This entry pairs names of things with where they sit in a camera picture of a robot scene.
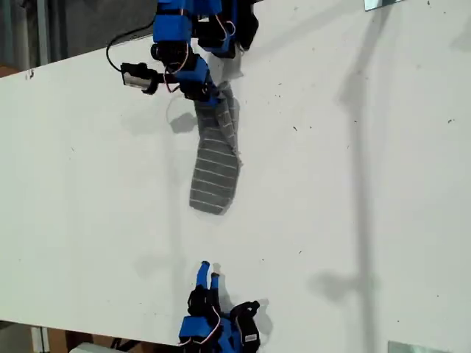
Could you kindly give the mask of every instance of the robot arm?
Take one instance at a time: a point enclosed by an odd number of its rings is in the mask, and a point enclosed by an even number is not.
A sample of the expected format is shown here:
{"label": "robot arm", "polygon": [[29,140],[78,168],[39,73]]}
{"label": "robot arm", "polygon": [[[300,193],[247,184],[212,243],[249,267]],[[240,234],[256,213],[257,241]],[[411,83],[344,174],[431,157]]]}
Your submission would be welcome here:
{"label": "robot arm", "polygon": [[154,94],[159,83],[177,83],[187,99],[215,107],[219,92],[208,64],[191,48],[191,39],[221,58],[234,58],[236,46],[248,50],[258,29],[256,0],[157,0],[151,55],[165,72],[144,63],[121,65],[123,83]]}

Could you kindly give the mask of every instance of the black cable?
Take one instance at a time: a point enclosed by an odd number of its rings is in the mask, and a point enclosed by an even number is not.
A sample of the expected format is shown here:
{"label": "black cable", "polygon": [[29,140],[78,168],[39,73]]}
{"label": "black cable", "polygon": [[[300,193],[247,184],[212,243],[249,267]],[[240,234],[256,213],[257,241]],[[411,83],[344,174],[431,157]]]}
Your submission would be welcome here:
{"label": "black cable", "polygon": [[118,40],[120,40],[120,39],[122,39],[122,38],[124,38],[124,37],[127,37],[128,35],[132,35],[133,33],[140,32],[140,31],[144,31],[145,29],[150,28],[150,27],[154,24],[154,20],[155,20],[155,17],[152,19],[152,22],[151,22],[150,24],[148,24],[148,25],[146,25],[146,26],[144,26],[144,27],[139,27],[139,28],[133,29],[133,30],[128,31],[128,32],[126,32],[126,33],[123,33],[123,34],[121,34],[121,35],[117,35],[116,37],[114,37],[114,38],[110,41],[110,43],[109,43],[108,46],[106,47],[106,58],[108,59],[108,62],[110,63],[110,65],[111,65],[115,70],[117,70],[118,72],[121,72],[121,70],[120,70],[119,68],[117,68],[116,65],[113,64],[113,62],[112,62],[111,59],[110,59],[110,48],[111,48],[111,46],[113,46],[113,44],[114,44],[116,41],[118,41]]}

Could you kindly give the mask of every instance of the wire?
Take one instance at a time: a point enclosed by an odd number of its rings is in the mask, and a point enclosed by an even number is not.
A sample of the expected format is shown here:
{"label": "wire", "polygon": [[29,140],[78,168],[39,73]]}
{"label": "wire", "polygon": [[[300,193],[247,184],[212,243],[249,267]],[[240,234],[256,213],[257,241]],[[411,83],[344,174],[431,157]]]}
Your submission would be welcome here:
{"label": "wire", "polygon": [[176,88],[174,88],[173,90],[170,89],[170,86],[169,86],[169,83],[167,82],[167,79],[166,79],[166,73],[169,72],[168,68],[165,67],[165,71],[163,72],[163,83],[165,83],[165,86],[167,87],[167,91],[169,93],[173,93],[173,92],[176,92],[178,90],[178,88],[180,88],[180,85],[178,85]]}
{"label": "wire", "polygon": [[216,17],[216,20],[219,22],[219,26],[221,26],[222,30],[224,31],[224,39],[221,39],[221,41],[225,41],[227,39],[227,32],[226,29],[224,28],[224,25],[222,24],[221,20],[219,19],[218,15],[214,15]]}
{"label": "wire", "polygon": [[132,35],[136,32],[140,32],[140,31],[144,31],[145,29],[148,29],[150,28],[153,24],[154,24],[154,21],[155,21],[155,17],[152,19],[152,22],[150,24],[147,24],[146,26],[142,26],[142,27],[139,27],[139,28],[136,28],[136,29],[133,29],[131,31],[128,31],[128,32],[125,32],[125,33],[122,33],[120,35],[117,35],[116,37],[114,37],[107,45],[106,47],[106,58],[108,59],[108,62],[110,63],[110,65],[115,69],[117,70],[118,72],[121,72],[121,70],[119,68],[116,67],[115,64],[113,64],[113,62],[111,61],[110,59],[110,48],[114,45],[115,42],[117,42],[118,40],[124,38],[124,37],[127,37],[128,35]]}
{"label": "wire", "polygon": [[232,32],[230,35],[234,35],[234,34],[236,33],[236,26],[235,26],[235,24],[234,24],[232,21],[225,21],[224,23],[225,23],[225,24],[231,24],[231,25],[232,25],[232,27],[233,27],[234,30],[233,30],[233,32]]}
{"label": "wire", "polygon": [[198,343],[198,344],[205,344],[206,342],[208,342],[208,340],[214,335],[214,333],[216,332],[216,330],[219,328],[219,325],[221,324],[221,316],[219,316],[218,312],[216,311],[216,309],[214,307],[212,307],[213,310],[214,310],[214,313],[216,314],[216,316],[218,317],[218,323],[216,324],[216,326],[214,327],[213,331],[211,331],[211,333],[204,339],[202,340],[201,342],[198,342],[198,341],[193,341],[191,338],[189,338],[186,342],[183,342],[183,343],[178,343],[178,346],[181,347],[181,346],[184,346],[186,344],[189,344],[190,342],[194,342],[194,343]]}
{"label": "wire", "polygon": [[180,71],[183,66],[185,66],[186,62],[188,61],[188,57],[190,56],[190,46],[188,43],[186,43],[186,54],[185,54],[185,59],[183,60],[183,63],[182,65],[180,65],[180,67],[175,70],[175,71],[172,71],[171,74],[176,74],[178,71]]}
{"label": "wire", "polygon": [[216,314],[216,316],[218,317],[218,323],[217,325],[214,327],[213,331],[211,331],[211,333],[204,339],[202,340],[201,342],[196,342],[198,344],[205,344],[210,338],[212,335],[214,335],[214,333],[216,332],[216,330],[219,328],[219,325],[221,323],[221,316],[219,316],[218,312],[216,311],[216,309],[214,309],[214,307],[212,307],[213,310],[214,310],[214,313]]}
{"label": "wire", "polygon": [[189,338],[186,342],[178,343],[177,346],[181,347],[181,346],[184,346],[186,344],[189,344],[190,342],[191,342],[191,338]]}

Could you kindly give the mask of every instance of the floor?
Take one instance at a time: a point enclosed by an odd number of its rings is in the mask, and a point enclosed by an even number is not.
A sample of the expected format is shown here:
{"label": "floor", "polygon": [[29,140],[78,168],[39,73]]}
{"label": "floor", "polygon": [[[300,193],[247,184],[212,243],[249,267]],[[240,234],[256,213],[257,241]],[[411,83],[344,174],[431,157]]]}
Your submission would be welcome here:
{"label": "floor", "polygon": [[12,324],[5,327],[0,322],[0,352],[32,353],[31,329],[29,326]]}
{"label": "floor", "polygon": [[[0,0],[0,65],[20,70],[25,65],[40,65],[36,1]],[[145,26],[152,20],[157,4],[157,0],[47,1],[52,61],[104,48],[117,34]],[[6,28],[12,30],[9,35]],[[137,36],[151,32],[148,29]],[[29,59],[20,60],[24,46],[28,48]]]}
{"label": "floor", "polygon": [[69,57],[104,48],[117,34],[148,24],[157,5],[157,0],[64,1]]}

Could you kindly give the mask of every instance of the white stripe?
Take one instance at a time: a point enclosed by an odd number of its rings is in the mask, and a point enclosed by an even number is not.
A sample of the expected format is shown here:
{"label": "white stripe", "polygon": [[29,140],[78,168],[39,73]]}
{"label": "white stripe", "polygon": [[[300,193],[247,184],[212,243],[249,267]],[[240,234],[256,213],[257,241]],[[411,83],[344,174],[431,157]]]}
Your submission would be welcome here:
{"label": "white stripe", "polygon": [[191,188],[192,191],[197,191],[199,193],[206,193],[208,195],[211,195],[211,196],[215,196],[215,197],[222,197],[223,199],[228,199],[227,197],[225,196],[221,196],[221,195],[216,195],[215,193],[210,193],[209,191],[203,191],[203,190],[200,190],[200,189],[194,189],[194,188]]}
{"label": "white stripe", "polygon": [[222,186],[222,185],[216,184],[215,182],[207,182],[206,180],[201,180],[201,179],[198,179],[198,178],[193,178],[193,180],[196,180],[197,182],[204,182],[204,183],[209,184],[209,185],[219,186],[220,188],[223,188],[223,189],[232,190],[232,188],[228,188],[227,186]]}
{"label": "white stripe", "polygon": [[198,203],[200,203],[200,204],[208,204],[208,205],[210,205],[210,206],[220,208],[221,210],[224,209],[223,206],[219,206],[219,205],[217,205],[217,204],[211,204],[211,203],[209,203],[209,202],[204,202],[204,201],[195,200],[195,199],[190,199],[190,201],[192,201],[192,202],[198,202]]}
{"label": "white stripe", "polygon": [[219,165],[222,165],[223,167],[228,167],[228,168],[232,168],[232,169],[237,169],[236,167],[232,167],[231,165],[226,165],[226,164],[214,162],[213,160],[206,160],[205,158],[201,158],[201,157],[198,157],[197,160],[204,160],[205,162],[214,163],[214,164],[219,164]]}
{"label": "white stripe", "polygon": [[228,153],[224,153],[224,152],[220,152],[220,151],[217,151],[215,149],[199,149],[200,151],[209,151],[209,152],[214,152],[214,153],[217,153],[217,154],[222,154],[223,156],[228,156],[228,157],[234,157],[234,158],[237,158],[235,155],[233,154],[228,154]]}
{"label": "white stripe", "polygon": [[219,142],[219,143],[223,143],[224,145],[227,145],[227,141],[216,140],[215,138],[205,138],[205,141],[214,141],[214,142]]}
{"label": "white stripe", "polygon": [[234,178],[232,178],[231,176],[226,176],[226,175],[222,175],[222,174],[219,174],[219,173],[214,173],[213,171],[209,171],[207,169],[201,169],[201,168],[195,168],[195,169],[197,171],[204,171],[205,173],[217,175],[218,177],[223,177],[223,178],[228,178],[228,179],[234,180]]}

